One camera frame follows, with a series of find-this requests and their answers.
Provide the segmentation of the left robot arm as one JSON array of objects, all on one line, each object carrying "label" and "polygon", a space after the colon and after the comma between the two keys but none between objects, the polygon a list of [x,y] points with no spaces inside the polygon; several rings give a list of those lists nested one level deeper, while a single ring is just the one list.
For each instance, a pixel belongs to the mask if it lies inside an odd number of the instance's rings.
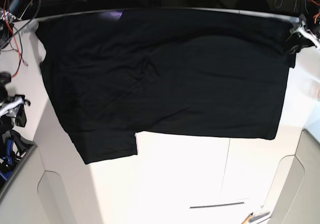
[{"label": "left robot arm", "polygon": [[302,0],[296,32],[317,50],[320,47],[320,0]]}]

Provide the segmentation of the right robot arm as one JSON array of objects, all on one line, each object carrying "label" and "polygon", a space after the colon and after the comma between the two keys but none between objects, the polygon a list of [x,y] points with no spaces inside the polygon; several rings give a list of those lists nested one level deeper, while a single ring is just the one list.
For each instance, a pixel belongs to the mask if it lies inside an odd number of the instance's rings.
[{"label": "right robot arm", "polygon": [[33,4],[34,0],[4,0],[0,7],[0,51],[6,52],[8,45],[11,47],[9,51],[15,51],[18,54],[18,66],[13,74],[9,72],[0,73],[0,116],[6,116],[14,119],[15,125],[24,127],[27,123],[25,114],[25,106],[31,103],[23,95],[9,96],[6,85],[9,84],[14,77],[17,76],[21,64],[28,65],[23,59],[23,45],[21,32],[33,21],[41,7],[41,1],[37,0],[36,10],[33,16],[20,28],[14,26],[15,22],[22,20],[28,8]]}]

